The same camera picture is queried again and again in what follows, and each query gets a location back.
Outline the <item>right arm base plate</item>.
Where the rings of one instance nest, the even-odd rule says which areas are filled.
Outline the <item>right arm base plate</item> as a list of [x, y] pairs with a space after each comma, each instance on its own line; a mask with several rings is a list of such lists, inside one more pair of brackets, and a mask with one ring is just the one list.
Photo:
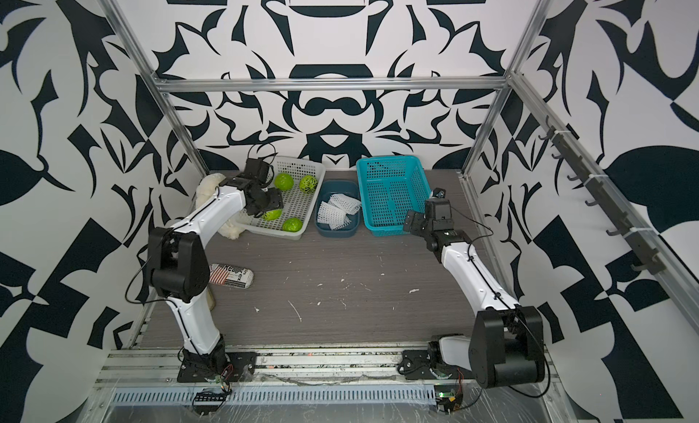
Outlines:
[[397, 372], [408, 380], [456, 380], [458, 377], [473, 379], [470, 370], [448, 365], [442, 360], [436, 341], [429, 342], [426, 348], [402, 351]]

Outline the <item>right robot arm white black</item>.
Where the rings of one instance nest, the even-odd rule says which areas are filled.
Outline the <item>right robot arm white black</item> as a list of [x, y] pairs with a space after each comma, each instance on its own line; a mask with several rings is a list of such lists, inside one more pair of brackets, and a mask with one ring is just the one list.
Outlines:
[[539, 310], [521, 305], [498, 283], [474, 241], [454, 226], [450, 201], [432, 197], [422, 212], [408, 211], [403, 230], [423, 238], [474, 312], [469, 337], [449, 335], [431, 342], [436, 363], [468, 370], [482, 388], [515, 390], [518, 385], [548, 383], [552, 374]]

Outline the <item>white foam net sleeve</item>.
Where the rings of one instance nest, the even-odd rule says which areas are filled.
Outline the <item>white foam net sleeve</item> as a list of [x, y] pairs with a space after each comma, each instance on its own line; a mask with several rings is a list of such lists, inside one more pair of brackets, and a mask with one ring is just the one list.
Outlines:
[[317, 211], [317, 222], [326, 225], [330, 230], [340, 230], [351, 224], [351, 219], [342, 210], [321, 202]]

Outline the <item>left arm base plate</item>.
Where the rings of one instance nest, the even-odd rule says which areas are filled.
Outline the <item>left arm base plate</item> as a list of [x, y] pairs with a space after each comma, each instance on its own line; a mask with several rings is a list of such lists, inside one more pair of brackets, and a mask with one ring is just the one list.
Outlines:
[[184, 350], [178, 372], [178, 383], [246, 382], [252, 379], [258, 354], [256, 352], [227, 352], [200, 356]]

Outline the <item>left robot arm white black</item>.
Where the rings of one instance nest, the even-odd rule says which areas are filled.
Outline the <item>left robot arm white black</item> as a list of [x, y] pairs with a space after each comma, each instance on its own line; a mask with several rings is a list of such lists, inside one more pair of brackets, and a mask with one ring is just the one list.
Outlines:
[[171, 307], [190, 353], [211, 357], [222, 341], [205, 296], [210, 279], [205, 247], [239, 213], [257, 217], [283, 208], [280, 190], [271, 183], [267, 169], [225, 178], [212, 197], [181, 222], [149, 233], [145, 281]]

